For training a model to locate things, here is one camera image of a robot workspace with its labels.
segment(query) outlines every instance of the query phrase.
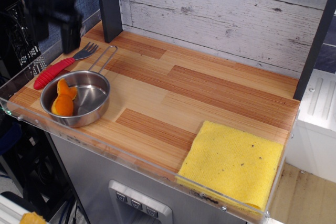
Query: yellow object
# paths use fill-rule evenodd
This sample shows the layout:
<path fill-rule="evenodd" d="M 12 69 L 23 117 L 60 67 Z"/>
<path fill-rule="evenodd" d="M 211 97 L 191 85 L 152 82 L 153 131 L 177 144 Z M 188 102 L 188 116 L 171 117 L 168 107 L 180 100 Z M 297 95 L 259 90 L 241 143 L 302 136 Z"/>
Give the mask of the yellow object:
<path fill-rule="evenodd" d="M 72 116 L 77 88 L 69 87 L 64 78 L 57 82 L 57 97 L 52 103 L 51 112 L 55 115 Z"/>
<path fill-rule="evenodd" d="M 20 224 L 46 224 L 46 221 L 35 212 L 28 212 L 22 215 Z"/>
<path fill-rule="evenodd" d="M 51 112 L 55 115 L 72 116 L 74 102 L 66 94 L 59 94 L 52 103 Z"/>
<path fill-rule="evenodd" d="M 178 172 L 184 178 L 265 211 L 283 145 L 205 121 Z M 251 211 L 180 176 L 181 185 Z"/>
<path fill-rule="evenodd" d="M 76 98 L 77 95 L 77 88 L 76 87 L 69 87 L 67 81 L 62 78 L 57 82 L 57 93 L 58 94 L 66 94 L 71 97 L 72 100 Z"/>

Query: wire handle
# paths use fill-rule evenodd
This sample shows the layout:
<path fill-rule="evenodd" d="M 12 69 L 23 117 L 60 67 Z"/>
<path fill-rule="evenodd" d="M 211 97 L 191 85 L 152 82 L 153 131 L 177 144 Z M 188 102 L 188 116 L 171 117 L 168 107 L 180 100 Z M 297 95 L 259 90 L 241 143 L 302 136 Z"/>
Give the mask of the wire handle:
<path fill-rule="evenodd" d="M 103 55 L 112 47 L 115 47 L 115 51 L 113 52 L 113 54 L 110 56 L 110 58 L 108 58 L 108 60 L 105 62 L 104 66 L 102 66 L 102 68 L 99 70 L 98 73 L 100 73 L 105 67 L 106 65 L 110 62 L 110 60 L 112 59 L 112 57 L 116 54 L 116 52 L 118 51 L 117 46 L 109 46 L 107 49 L 105 49 L 105 51 L 99 56 L 99 58 L 92 64 L 92 66 L 89 68 L 89 71 L 91 71 L 91 69 L 97 64 L 97 62 L 101 59 L 101 57 L 103 57 Z"/>

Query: yellow towel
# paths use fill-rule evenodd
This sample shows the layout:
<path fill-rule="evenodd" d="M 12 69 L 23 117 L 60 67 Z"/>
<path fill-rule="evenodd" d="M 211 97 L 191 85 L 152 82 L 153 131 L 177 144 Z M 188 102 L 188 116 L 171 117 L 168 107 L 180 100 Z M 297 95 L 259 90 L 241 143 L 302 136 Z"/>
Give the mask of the yellow towel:
<path fill-rule="evenodd" d="M 178 174 L 265 211 L 282 149 L 279 143 L 205 121 Z M 181 185 L 246 210 L 179 176 L 176 179 Z"/>

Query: wooden tabletop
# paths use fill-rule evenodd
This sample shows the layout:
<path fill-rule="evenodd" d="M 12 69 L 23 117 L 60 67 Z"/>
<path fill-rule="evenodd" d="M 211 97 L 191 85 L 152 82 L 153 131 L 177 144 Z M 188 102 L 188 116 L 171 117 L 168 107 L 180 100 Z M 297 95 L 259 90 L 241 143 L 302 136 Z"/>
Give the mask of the wooden tabletop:
<path fill-rule="evenodd" d="M 89 41 L 99 50 L 64 72 L 89 69 L 108 47 L 101 23 L 82 38 L 81 48 Z M 114 146 L 173 173 L 205 120 L 286 144 L 299 108 L 292 99 L 297 79 L 127 31 L 110 44 L 119 48 L 102 72 L 111 85 L 110 105 L 95 123 L 73 132 L 65 129 L 79 140 L 92 137 L 102 150 Z M 10 101 L 37 117 L 49 117 L 33 82 Z"/>

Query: stainless steel pot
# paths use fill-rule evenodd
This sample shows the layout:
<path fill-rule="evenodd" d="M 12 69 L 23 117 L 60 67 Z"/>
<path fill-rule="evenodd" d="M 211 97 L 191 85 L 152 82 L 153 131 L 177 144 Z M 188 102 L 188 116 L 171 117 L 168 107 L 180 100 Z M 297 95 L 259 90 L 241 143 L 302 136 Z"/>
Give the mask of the stainless steel pot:
<path fill-rule="evenodd" d="M 91 71 L 101 57 L 112 47 L 116 49 L 100 71 L 98 73 Z M 117 50 L 116 46 L 109 46 L 89 70 L 74 71 L 56 77 L 41 93 L 40 102 L 42 108 L 55 121 L 69 127 L 82 127 L 100 119 L 109 106 L 110 95 L 110 83 L 100 72 L 116 54 Z M 57 82 L 62 78 L 66 79 L 70 87 L 77 87 L 77 96 L 73 101 L 74 113 L 72 116 L 59 116 L 51 112 L 51 106 L 57 97 Z"/>

